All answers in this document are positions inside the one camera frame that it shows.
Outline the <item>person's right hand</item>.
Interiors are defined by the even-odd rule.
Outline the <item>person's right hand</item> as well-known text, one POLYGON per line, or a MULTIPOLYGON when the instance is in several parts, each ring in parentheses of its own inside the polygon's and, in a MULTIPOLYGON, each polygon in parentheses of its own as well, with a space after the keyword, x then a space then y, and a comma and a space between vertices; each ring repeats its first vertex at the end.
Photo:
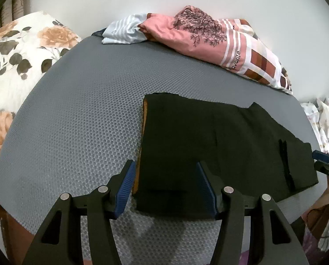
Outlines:
POLYGON ((322 215, 325 207, 329 204, 329 179, 327 179, 327 189, 322 196, 303 214, 302 218, 310 229, 315 225, 322 215))

